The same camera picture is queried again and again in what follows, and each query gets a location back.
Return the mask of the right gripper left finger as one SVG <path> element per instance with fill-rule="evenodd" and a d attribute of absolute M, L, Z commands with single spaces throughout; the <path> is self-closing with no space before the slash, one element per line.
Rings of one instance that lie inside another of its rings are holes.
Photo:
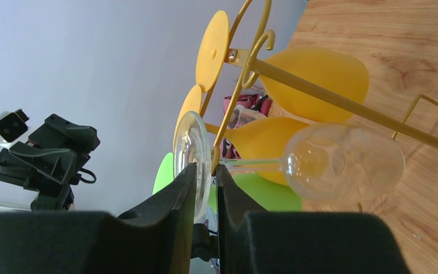
<path fill-rule="evenodd" d="M 197 166 L 135 208 L 0 212 L 0 273 L 188 273 Z"/>

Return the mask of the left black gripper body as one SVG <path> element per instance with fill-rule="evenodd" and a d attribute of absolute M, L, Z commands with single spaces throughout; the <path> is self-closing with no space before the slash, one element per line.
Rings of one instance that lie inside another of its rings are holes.
<path fill-rule="evenodd" d="M 0 181 L 30 190 L 48 183 L 62 187 L 90 183 L 81 174 L 90 153 L 90 142 L 64 142 L 50 148 L 16 142 L 0 153 Z"/>

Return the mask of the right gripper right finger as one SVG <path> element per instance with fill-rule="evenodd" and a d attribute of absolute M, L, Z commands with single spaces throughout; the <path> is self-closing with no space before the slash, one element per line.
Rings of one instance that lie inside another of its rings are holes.
<path fill-rule="evenodd" d="M 216 169 L 221 273 L 409 273 L 388 226 L 353 212 L 269 212 Z"/>

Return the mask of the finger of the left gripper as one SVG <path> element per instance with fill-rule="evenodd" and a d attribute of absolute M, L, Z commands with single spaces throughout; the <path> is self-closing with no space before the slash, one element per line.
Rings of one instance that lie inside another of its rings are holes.
<path fill-rule="evenodd" d="M 78 170 L 78 155 L 68 148 L 36 148 L 18 142 L 9 153 L 59 184 L 68 183 Z"/>
<path fill-rule="evenodd" d="M 88 155 L 100 145 L 94 127 L 82 126 L 51 114 L 37 129 L 37 145 L 41 148 L 69 148 L 79 155 Z"/>

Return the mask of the green plastic glass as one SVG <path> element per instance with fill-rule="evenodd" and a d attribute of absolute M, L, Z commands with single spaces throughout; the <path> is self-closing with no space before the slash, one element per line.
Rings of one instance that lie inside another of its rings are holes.
<path fill-rule="evenodd" d="M 160 164 L 152 193 L 162 190 L 173 178 L 173 154 L 169 152 Z M 301 197 L 288 186 L 273 183 L 255 173 L 234 175 L 233 179 L 240 189 L 268 211 L 302 210 Z"/>

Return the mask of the yellow plastic glass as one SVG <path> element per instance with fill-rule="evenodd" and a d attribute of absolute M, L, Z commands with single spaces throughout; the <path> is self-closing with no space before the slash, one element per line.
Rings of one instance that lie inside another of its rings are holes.
<path fill-rule="evenodd" d="M 188 92 L 177 117 L 173 145 L 176 144 L 180 118 L 188 111 L 200 112 L 202 93 L 201 87 L 196 84 Z M 224 137 L 232 142 L 241 159 L 280 158 L 293 135 L 308 126 L 310 125 L 296 119 L 273 116 L 255 120 L 238 129 L 226 129 Z M 257 171 L 256 173 L 273 183 L 288 185 L 282 172 Z"/>
<path fill-rule="evenodd" d="M 266 28 L 270 9 L 266 1 L 251 48 L 236 50 L 232 65 L 242 71 L 234 92 L 260 81 L 276 104 L 296 116 L 316 122 L 344 122 L 352 115 L 374 119 L 376 112 L 363 104 L 369 74 L 359 59 L 321 47 L 297 47 L 259 59 L 260 49 L 274 48 L 275 32 Z M 228 54 L 234 52 L 230 43 L 243 14 L 241 10 L 230 23 L 220 10 L 210 20 L 196 61 L 196 83 L 203 92 L 212 92 Z"/>

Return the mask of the clear wine glass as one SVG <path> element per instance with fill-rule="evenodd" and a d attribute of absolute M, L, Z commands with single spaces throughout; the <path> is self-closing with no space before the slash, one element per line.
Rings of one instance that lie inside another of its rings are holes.
<path fill-rule="evenodd" d="M 391 139 L 369 128 L 342 123 L 316 123 L 294 131 L 292 126 L 279 128 L 277 118 L 250 122 L 229 130 L 246 135 L 259 126 L 261 132 L 284 136 L 286 144 L 280 156 L 261 156 L 254 146 L 251 159 L 221 159 L 231 170 L 278 171 L 287 185 L 300 197 L 329 203 L 360 203 L 390 191 L 404 174 L 405 158 Z M 205 214 L 212 185 L 213 153 L 207 126 L 198 113 L 186 112 L 177 123 L 173 141 L 173 172 L 178 175 L 188 164 L 197 165 L 197 190 L 194 220 Z"/>
<path fill-rule="evenodd" d="M 266 118 L 266 116 L 259 111 L 245 108 L 242 105 L 237 105 L 231 114 L 228 128 L 239 128 L 247 123 L 263 118 Z"/>

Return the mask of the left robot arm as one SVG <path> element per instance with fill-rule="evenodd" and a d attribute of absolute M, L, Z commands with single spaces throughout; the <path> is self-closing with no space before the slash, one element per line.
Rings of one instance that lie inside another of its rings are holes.
<path fill-rule="evenodd" d="M 0 181 L 35 191 L 32 211 L 68 211 L 74 203 L 72 186 L 97 180 L 84 167 L 100 144 L 97 130 L 57 114 L 36 129 L 28 120 L 21 109 L 0 114 Z"/>

